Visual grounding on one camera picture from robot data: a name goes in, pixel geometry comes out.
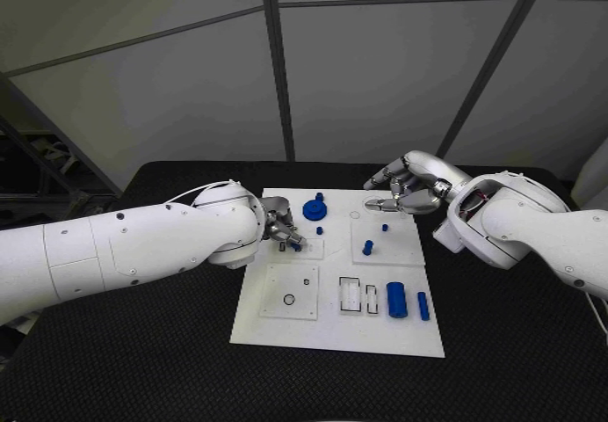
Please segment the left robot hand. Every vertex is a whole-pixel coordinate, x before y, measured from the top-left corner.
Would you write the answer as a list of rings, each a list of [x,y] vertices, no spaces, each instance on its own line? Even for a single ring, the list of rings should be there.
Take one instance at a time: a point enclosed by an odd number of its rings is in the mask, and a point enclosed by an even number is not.
[[[266,240],[303,245],[308,240],[295,225],[289,199],[280,196],[260,199],[266,213]]]

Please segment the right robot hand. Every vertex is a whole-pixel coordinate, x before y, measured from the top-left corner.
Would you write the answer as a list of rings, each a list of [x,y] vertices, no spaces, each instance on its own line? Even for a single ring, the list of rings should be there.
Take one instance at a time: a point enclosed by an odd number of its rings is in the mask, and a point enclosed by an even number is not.
[[[365,207],[372,211],[430,214],[444,202],[452,202],[472,180],[469,174],[440,157],[413,150],[365,182],[365,190],[377,189],[385,182],[391,188],[391,197],[368,200]]]

